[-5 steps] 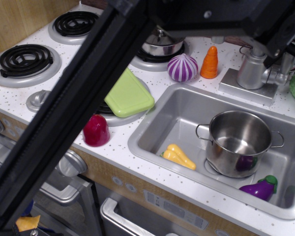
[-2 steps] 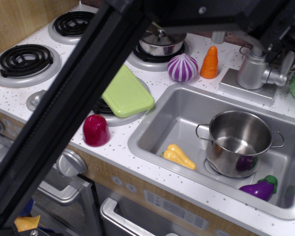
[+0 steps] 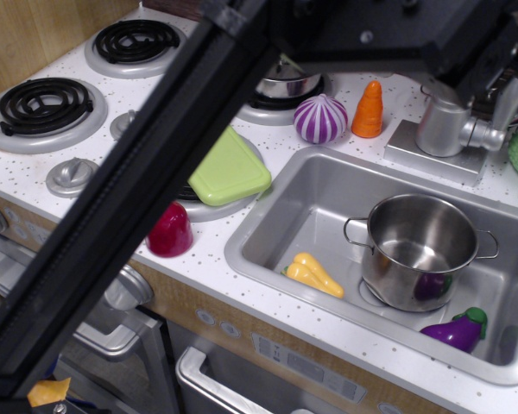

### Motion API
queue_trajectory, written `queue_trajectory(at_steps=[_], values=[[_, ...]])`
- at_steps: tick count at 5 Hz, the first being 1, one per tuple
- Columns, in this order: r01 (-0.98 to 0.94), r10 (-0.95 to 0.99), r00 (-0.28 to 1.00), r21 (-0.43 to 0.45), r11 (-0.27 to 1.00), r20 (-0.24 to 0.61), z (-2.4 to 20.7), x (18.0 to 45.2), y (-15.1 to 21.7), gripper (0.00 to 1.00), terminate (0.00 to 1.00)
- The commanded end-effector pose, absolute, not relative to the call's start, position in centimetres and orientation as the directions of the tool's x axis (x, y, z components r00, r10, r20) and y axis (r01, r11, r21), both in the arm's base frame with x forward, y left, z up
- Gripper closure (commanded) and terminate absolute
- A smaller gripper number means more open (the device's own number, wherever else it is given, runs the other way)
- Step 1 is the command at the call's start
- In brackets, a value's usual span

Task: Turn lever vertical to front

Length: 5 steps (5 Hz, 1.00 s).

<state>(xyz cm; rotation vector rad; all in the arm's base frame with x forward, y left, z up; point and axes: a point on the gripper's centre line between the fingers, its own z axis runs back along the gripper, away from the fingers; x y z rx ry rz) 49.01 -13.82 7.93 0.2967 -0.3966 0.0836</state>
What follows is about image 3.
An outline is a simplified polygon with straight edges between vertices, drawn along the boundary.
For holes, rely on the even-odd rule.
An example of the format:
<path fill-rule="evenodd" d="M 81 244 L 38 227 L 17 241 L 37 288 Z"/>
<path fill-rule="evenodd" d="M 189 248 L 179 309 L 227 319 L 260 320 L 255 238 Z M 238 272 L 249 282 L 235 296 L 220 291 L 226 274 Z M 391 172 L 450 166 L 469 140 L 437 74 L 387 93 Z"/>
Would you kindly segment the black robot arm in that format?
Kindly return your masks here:
<path fill-rule="evenodd" d="M 400 72 L 466 105 L 518 45 L 518 1 L 204 1 L 167 74 L 0 305 L 0 402 L 24 403 L 260 79 Z"/>

